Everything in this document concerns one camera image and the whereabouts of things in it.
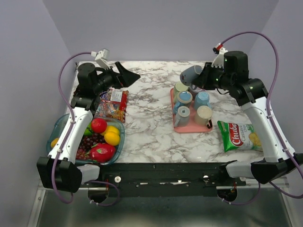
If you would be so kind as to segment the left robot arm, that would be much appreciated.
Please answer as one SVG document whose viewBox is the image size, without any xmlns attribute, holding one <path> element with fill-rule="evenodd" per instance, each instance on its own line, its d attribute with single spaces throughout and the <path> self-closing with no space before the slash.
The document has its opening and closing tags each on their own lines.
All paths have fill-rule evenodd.
<svg viewBox="0 0 303 227">
<path fill-rule="evenodd" d="M 69 105 L 69 119 L 55 147 L 48 156 L 40 157 L 37 169 L 45 188 L 75 193 L 80 185 L 90 182 L 99 187 L 105 175 L 96 164 L 75 165 L 78 146 L 88 124 L 98 107 L 100 94 L 109 88 L 124 88 L 136 82 L 140 75 L 115 62 L 118 69 L 96 67 L 93 63 L 83 63 L 78 67 L 78 91 Z"/>
</svg>

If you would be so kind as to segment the grey-blue mug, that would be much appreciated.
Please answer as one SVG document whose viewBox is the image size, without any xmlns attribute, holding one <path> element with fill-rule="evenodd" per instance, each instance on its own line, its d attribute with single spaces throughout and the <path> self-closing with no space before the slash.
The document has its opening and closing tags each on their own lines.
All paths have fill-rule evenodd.
<svg viewBox="0 0 303 227">
<path fill-rule="evenodd" d="M 177 110 L 175 116 L 174 127 L 184 127 L 188 125 L 190 118 L 190 109 L 186 106 L 181 106 Z"/>
</svg>

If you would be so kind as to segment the blue butterfly mug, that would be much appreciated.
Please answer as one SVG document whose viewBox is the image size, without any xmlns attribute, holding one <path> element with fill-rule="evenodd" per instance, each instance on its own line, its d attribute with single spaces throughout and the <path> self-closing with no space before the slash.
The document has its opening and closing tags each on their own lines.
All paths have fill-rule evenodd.
<svg viewBox="0 0 303 227">
<path fill-rule="evenodd" d="M 186 106 L 190 107 L 192 102 L 192 94 L 189 91 L 182 91 L 176 95 L 175 105 L 173 107 L 173 114 L 177 114 L 177 111 L 180 107 Z"/>
</svg>

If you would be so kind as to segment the dark blue-grey mug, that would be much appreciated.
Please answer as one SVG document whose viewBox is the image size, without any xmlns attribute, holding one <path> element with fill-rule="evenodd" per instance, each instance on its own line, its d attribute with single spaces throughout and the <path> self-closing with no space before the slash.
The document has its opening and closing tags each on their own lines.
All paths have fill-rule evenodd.
<svg viewBox="0 0 303 227">
<path fill-rule="evenodd" d="M 181 83 L 185 86 L 189 86 L 194 79 L 199 77 L 202 71 L 203 67 L 199 65 L 194 65 L 187 68 L 186 70 L 181 72 L 179 76 Z"/>
</svg>

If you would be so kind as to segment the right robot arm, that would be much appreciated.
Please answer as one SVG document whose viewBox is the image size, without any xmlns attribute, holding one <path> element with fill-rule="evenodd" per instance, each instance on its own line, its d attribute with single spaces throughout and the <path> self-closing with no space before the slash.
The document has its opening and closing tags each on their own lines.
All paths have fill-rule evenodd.
<svg viewBox="0 0 303 227">
<path fill-rule="evenodd" d="M 193 85 L 205 90 L 224 89 L 248 116 L 263 149 L 264 158 L 252 163 L 230 162 L 218 173 L 218 181 L 229 185 L 237 177 L 269 183 L 302 165 L 303 155 L 289 144 L 268 104 L 268 92 L 260 79 L 250 79 L 248 56 L 242 51 L 215 50 Z"/>
</svg>

